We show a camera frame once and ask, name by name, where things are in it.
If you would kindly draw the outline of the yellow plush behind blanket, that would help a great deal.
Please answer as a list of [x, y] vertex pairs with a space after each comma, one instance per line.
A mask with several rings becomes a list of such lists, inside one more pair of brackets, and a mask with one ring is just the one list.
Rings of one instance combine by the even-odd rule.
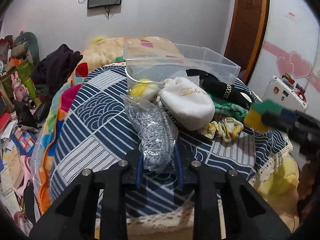
[[98, 36], [98, 37], [93, 38], [93, 39], [90, 41], [90, 44], [95, 44], [95, 43], [100, 42], [100, 41], [105, 40], [105, 39], [106, 39], [106, 37]]

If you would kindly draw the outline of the green knitted sock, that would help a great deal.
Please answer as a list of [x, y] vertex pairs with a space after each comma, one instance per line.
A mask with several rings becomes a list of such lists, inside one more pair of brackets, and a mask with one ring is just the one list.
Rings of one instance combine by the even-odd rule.
[[217, 98], [209, 94], [215, 106], [215, 114], [224, 115], [226, 117], [234, 118], [240, 122], [243, 122], [248, 110], [238, 106], [236, 104], [227, 102], [226, 100]]

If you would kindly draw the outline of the black studded pouch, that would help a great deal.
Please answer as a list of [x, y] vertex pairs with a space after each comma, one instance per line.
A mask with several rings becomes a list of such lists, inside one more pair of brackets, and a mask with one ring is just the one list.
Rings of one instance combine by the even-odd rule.
[[198, 76], [200, 87], [215, 98], [233, 103], [246, 110], [249, 110], [251, 104], [254, 103], [250, 92], [238, 89], [234, 85], [229, 85], [204, 70], [188, 69], [186, 74], [187, 76]]

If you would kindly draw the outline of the pink bunny plush toy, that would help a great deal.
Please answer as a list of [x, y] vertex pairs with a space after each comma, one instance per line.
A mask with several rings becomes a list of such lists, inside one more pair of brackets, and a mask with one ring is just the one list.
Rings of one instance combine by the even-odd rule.
[[18, 75], [18, 72], [11, 74], [11, 86], [13, 89], [14, 100], [18, 102], [25, 102], [25, 99], [29, 97], [29, 91], [22, 84], [22, 81]]

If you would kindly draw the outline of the clear plastic storage box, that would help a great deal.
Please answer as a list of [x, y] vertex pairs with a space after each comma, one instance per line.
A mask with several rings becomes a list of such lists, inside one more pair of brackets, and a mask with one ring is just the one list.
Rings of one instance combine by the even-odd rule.
[[188, 77], [188, 69], [204, 70], [230, 85], [240, 72], [240, 66], [209, 48], [167, 41], [129, 39], [124, 42], [123, 59], [129, 94], [138, 83], [162, 88], [168, 78], [185, 77], [198, 84], [199, 77]]

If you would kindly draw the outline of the yellow plush cushion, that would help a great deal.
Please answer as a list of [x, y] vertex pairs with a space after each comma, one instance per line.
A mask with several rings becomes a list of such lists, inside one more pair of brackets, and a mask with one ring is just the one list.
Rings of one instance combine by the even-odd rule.
[[274, 209], [291, 232], [299, 226], [297, 211], [299, 169], [295, 159], [288, 156], [257, 191]]

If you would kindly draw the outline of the grey green plush toy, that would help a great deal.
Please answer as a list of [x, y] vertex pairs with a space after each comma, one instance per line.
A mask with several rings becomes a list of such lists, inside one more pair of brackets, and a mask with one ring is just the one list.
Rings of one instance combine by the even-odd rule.
[[31, 65], [37, 65], [40, 57], [39, 45], [35, 34], [31, 32], [21, 33], [13, 42], [11, 55], [17, 59], [26, 57]]

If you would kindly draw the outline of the colourful patchwork fleece blanket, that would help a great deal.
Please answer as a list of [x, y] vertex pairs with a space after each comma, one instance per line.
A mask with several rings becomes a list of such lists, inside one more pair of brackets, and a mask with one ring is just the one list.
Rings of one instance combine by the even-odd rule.
[[122, 99], [127, 93], [125, 41], [107, 38], [88, 46], [53, 98], [38, 167], [42, 212], [82, 170], [106, 170], [140, 144]]

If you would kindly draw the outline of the yellow felt ball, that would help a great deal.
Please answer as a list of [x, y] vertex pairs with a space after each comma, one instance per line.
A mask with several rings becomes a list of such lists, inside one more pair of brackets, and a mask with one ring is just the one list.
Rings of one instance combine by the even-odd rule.
[[135, 83], [129, 91], [131, 96], [139, 96], [148, 100], [150, 102], [154, 102], [157, 99], [159, 88], [156, 84], [144, 83], [150, 81], [148, 79], [141, 79], [142, 83]]

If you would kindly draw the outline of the white drawstring pouch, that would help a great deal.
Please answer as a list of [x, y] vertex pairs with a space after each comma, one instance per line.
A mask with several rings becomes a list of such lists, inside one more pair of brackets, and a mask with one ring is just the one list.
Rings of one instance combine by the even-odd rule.
[[[129, 67], [125, 68], [130, 88], [141, 79], [133, 75]], [[186, 77], [169, 77], [163, 81], [147, 81], [159, 88], [157, 98], [160, 98], [169, 113], [186, 129], [198, 130], [211, 122], [215, 114], [212, 99], [202, 88]]]

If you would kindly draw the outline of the yellow green sponge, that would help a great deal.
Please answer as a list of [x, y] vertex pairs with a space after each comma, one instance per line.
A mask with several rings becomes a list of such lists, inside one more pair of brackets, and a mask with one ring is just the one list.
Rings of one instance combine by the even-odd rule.
[[269, 126], [262, 122], [262, 116], [264, 114], [279, 115], [282, 110], [282, 106], [267, 99], [260, 103], [252, 103], [247, 115], [244, 118], [244, 125], [250, 127], [258, 132], [268, 132]]

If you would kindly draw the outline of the blue white patterned tablecloth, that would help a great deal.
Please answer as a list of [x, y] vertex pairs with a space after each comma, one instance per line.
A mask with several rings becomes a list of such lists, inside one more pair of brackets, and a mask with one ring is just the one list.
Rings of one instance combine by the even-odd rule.
[[[50, 175], [50, 200], [54, 201], [85, 168], [106, 170], [139, 145], [138, 134], [125, 113], [124, 66], [114, 64], [91, 72], [79, 89], [65, 121], [57, 128], [57, 140], [49, 154], [54, 158]], [[178, 127], [186, 150], [214, 170], [236, 169], [254, 187], [290, 159], [286, 135], [245, 127], [230, 143], [210, 140]], [[135, 219], [186, 219], [193, 221], [193, 193], [178, 188], [173, 174], [147, 173], [138, 191], [126, 194], [126, 215]]]

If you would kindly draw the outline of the dark purple garment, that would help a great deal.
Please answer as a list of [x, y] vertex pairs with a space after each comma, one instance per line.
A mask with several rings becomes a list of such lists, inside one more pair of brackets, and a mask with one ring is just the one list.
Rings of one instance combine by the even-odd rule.
[[52, 98], [67, 82], [82, 58], [79, 51], [73, 51], [66, 44], [62, 44], [40, 61], [31, 74], [38, 96]]

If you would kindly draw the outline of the silver mesh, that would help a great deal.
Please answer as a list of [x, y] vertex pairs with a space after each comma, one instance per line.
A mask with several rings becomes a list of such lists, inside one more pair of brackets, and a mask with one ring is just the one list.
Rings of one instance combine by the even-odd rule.
[[178, 129], [167, 113], [140, 96], [122, 96], [128, 120], [138, 133], [143, 167], [161, 173], [173, 159]]

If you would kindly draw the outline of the green cardboard box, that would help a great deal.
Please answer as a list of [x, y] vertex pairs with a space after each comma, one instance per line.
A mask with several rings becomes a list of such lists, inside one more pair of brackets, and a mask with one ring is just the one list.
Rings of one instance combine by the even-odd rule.
[[16, 70], [18, 72], [22, 84], [28, 90], [29, 96], [32, 99], [35, 99], [37, 97], [37, 94], [36, 89], [34, 87], [34, 83], [31, 79], [31, 74], [34, 70], [34, 66], [28, 60], [24, 60], [16, 67]]

